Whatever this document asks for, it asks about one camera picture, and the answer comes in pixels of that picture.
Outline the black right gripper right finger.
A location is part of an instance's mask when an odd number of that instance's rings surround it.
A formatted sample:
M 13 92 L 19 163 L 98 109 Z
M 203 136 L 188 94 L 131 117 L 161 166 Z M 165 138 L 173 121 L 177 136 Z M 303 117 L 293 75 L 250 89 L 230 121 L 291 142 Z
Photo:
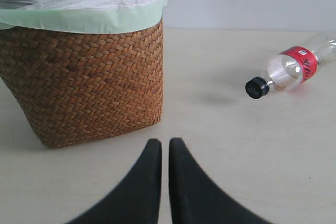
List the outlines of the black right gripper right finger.
M 169 144 L 169 196 L 173 223 L 269 223 L 221 190 L 178 137 Z

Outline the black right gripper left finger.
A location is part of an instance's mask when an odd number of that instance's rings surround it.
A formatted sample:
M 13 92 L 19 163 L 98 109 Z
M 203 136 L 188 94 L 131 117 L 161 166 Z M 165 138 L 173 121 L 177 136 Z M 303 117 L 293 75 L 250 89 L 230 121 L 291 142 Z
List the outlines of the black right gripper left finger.
M 162 144 L 150 139 L 123 180 L 70 223 L 158 223 L 161 187 Z

